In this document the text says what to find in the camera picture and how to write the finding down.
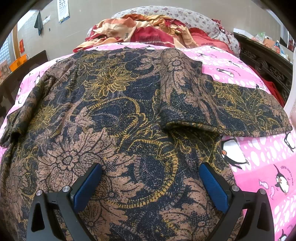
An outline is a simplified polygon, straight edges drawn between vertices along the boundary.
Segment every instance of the calendar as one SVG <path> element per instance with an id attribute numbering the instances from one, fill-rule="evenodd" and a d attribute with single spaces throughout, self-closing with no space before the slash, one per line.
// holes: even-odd
<path id="1" fill-rule="evenodd" d="M 57 0 L 57 12 L 59 23 L 62 23 L 69 17 L 68 0 Z"/>

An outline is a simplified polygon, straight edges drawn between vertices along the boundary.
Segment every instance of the bed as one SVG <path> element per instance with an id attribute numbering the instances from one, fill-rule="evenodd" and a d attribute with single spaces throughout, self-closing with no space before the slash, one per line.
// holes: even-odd
<path id="1" fill-rule="evenodd" d="M 115 50 L 124 47 L 150 50 L 166 48 L 141 43 L 112 43 L 90 48 L 88 51 Z M 270 93 L 261 79 L 244 62 L 223 50 L 211 46 L 180 50 L 189 58 L 201 61 L 202 72 L 212 76 L 218 82 L 257 88 Z M 71 55 L 46 62 L 28 73 L 21 83 L 15 104 L 8 114 L 24 104 L 33 87 L 38 84 L 40 77 L 49 67 Z M 6 124 L 5 118 L 0 128 L 1 136 L 5 132 Z M 221 154 L 230 164 L 237 185 L 244 191 L 256 192 L 259 188 L 266 190 L 273 211 L 276 240 L 287 236 L 296 224 L 294 187 L 296 168 L 293 165 L 296 154 L 295 141 L 294 129 L 260 138 L 222 137 Z M 0 148 L 0 157 L 5 150 Z"/>

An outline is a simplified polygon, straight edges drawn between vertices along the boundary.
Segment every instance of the orange fabric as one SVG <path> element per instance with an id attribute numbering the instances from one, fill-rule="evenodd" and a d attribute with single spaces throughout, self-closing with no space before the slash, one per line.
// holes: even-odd
<path id="1" fill-rule="evenodd" d="M 170 43 L 176 47 L 198 47 L 198 44 L 196 44 L 195 40 L 192 38 L 188 28 L 179 20 L 172 19 L 165 15 L 145 16 L 141 14 L 127 14 L 122 18 L 105 19 L 96 24 L 91 31 L 91 36 L 86 38 L 86 41 L 77 46 L 73 51 L 77 52 L 81 49 L 105 44 L 108 38 L 113 38 L 108 42 L 130 42 L 137 28 L 149 26 L 172 36 L 174 43 Z M 100 34 L 106 37 L 97 38 Z"/>

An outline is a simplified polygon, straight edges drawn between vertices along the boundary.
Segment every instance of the red cloth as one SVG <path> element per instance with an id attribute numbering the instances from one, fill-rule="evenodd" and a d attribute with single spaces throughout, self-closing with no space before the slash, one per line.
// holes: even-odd
<path id="1" fill-rule="evenodd" d="M 218 39 L 210 38 L 201 29 L 190 28 L 189 32 L 190 32 L 192 38 L 194 39 L 194 41 L 198 44 L 198 46 L 203 46 L 203 45 L 216 46 L 217 48 L 222 49 L 222 50 L 234 55 L 234 52 L 229 48 L 229 46 L 226 43 L 224 43 Z"/>
<path id="2" fill-rule="evenodd" d="M 268 90 L 270 91 L 270 93 L 277 99 L 277 101 L 279 102 L 279 104 L 284 107 L 285 106 L 285 102 L 283 100 L 283 97 L 281 96 L 281 94 L 279 93 L 279 91 L 277 90 L 275 84 L 273 82 L 267 81 L 264 78 L 262 78 L 260 76 L 260 74 L 258 73 L 258 71 L 256 69 L 254 69 L 252 66 L 249 65 L 249 67 L 256 73 L 256 75 L 258 75 L 260 77 L 260 79 L 263 81 L 263 83 L 266 85 L 266 87 L 268 88 Z"/>
<path id="3" fill-rule="evenodd" d="M 153 27 L 140 27 L 135 30 L 131 37 L 131 42 L 140 42 L 146 44 L 166 46 L 174 48 L 174 38 L 167 33 L 153 28 Z"/>

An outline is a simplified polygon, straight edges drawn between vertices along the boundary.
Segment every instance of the orange plastic object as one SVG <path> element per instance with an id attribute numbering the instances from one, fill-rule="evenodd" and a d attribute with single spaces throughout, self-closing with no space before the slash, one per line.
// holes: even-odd
<path id="1" fill-rule="evenodd" d="M 19 57 L 16 61 L 14 61 L 9 68 L 11 71 L 15 71 L 18 67 L 20 67 L 23 63 L 27 61 L 27 54 L 24 54 L 23 56 Z"/>

